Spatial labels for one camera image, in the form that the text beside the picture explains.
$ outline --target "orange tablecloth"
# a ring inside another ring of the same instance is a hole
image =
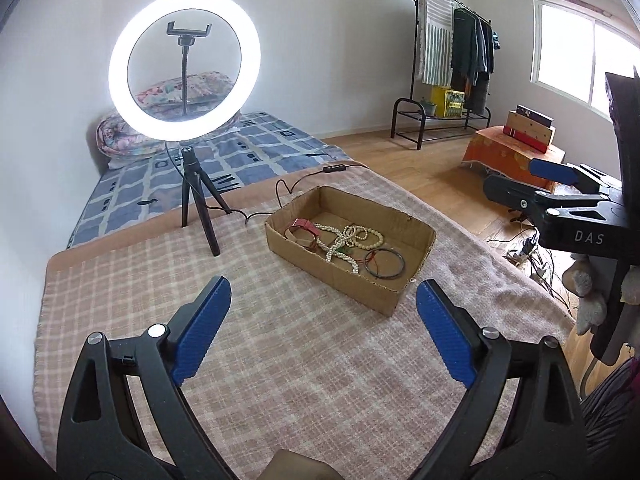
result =
[[[553,192],[555,182],[529,173],[529,163],[534,158],[562,162],[564,151],[550,145],[546,153],[541,153],[524,142],[505,135],[502,126],[492,126],[473,134],[462,162],[479,162],[513,180]]]

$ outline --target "window pane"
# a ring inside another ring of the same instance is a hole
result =
[[[633,77],[634,65],[640,72],[640,48],[608,28],[596,25],[596,77],[591,105],[609,116],[604,73],[613,72]]]
[[[538,81],[588,102],[592,66],[593,22],[566,10],[542,6]]]

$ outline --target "rack shelf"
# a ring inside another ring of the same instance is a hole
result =
[[[418,109],[415,111],[406,111],[406,110],[398,110],[398,106],[402,103],[409,103],[409,104],[413,104],[413,105],[417,105]],[[403,139],[406,140],[410,140],[411,142],[414,142],[415,144],[417,144],[416,146],[416,150],[420,150],[422,147],[422,144],[424,142],[433,142],[434,140],[443,140],[443,139],[455,139],[457,137],[465,137],[468,136],[470,134],[472,134],[473,132],[464,132],[464,133],[453,133],[452,135],[438,135],[438,136],[428,136],[426,139],[424,138],[424,134],[425,132],[431,131],[431,130],[459,130],[460,129],[460,124],[457,124],[456,126],[438,126],[435,128],[426,128],[426,123],[429,121],[464,121],[465,125],[464,125],[464,129],[466,130],[469,127],[469,121],[486,121],[486,127],[488,128],[491,124],[491,110],[489,110],[489,108],[485,108],[484,109],[486,111],[486,115],[477,115],[477,114],[473,114],[471,113],[470,110],[466,111],[466,114],[463,115],[462,117],[429,117],[425,111],[424,111],[424,107],[418,102],[418,101],[414,101],[412,99],[407,99],[407,98],[400,98],[396,101],[396,104],[394,105],[394,116],[393,116],[393,120],[391,123],[391,138],[393,139],[395,136],[398,137],[402,137]],[[418,132],[418,138],[417,139],[412,139],[411,137],[407,137],[399,132],[396,132],[396,122],[398,119],[398,115],[402,115],[404,117],[409,117],[410,119],[413,119],[414,121],[420,121],[420,131]]]

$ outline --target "black metal rack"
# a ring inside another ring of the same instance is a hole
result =
[[[460,2],[459,0],[454,0],[459,6],[464,7],[465,9],[469,9],[465,4]],[[466,113],[463,113],[461,117],[431,117],[428,116],[424,110],[422,104],[414,99],[414,91],[415,91],[415,62],[418,57],[418,0],[414,0],[415,3],[415,31],[414,31],[414,67],[411,76],[411,92],[409,98],[401,97],[394,104],[394,114],[391,122],[391,138],[393,139],[395,136],[402,137],[403,139],[410,140],[414,142],[416,146],[416,150],[420,150],[422,144],[424,142],[433,142],[434,140],[444,140],[444,139],[456,139],[458,137],[468,136],[469,133],[466,131],[460,132],[460,125],[457,126],[436,126],[434,128],[426,128],[427,121],[465,121],[464,129],[466,130],[469,126],[469,121],[478,121],[478,120],[486,120],[486,127],[488,128],[491,125],[491,110],[489,108],[485,108],[486,115],[477,115],[471,113],[470,110],[466,110]],[[476,12],[473,12],[478,16],[481,20],[485,20],[489,24],[491,20],[486,20],[482,16],[479,16]],[[417,110],[398,110],[398,106],[402,103],[409,103],[411,105],[415,105]],[[415,121],[420,121],[420,130],[417,131],[418,139],[412,139],[411,137],[407,137],[402,133],[396,132],[396,123],[398,122],[398,115],[402,115],[404,117],[408,117]],[[452,135],[439,135],[439,136],[428,136],[428,138],[424,138],[424,133],[429,131],[443,131],[443,130],[458,130]]]

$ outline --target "striped towel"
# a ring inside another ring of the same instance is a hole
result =
[[[453,48],[453,0],[418,0],[422,82],[449,86]]]

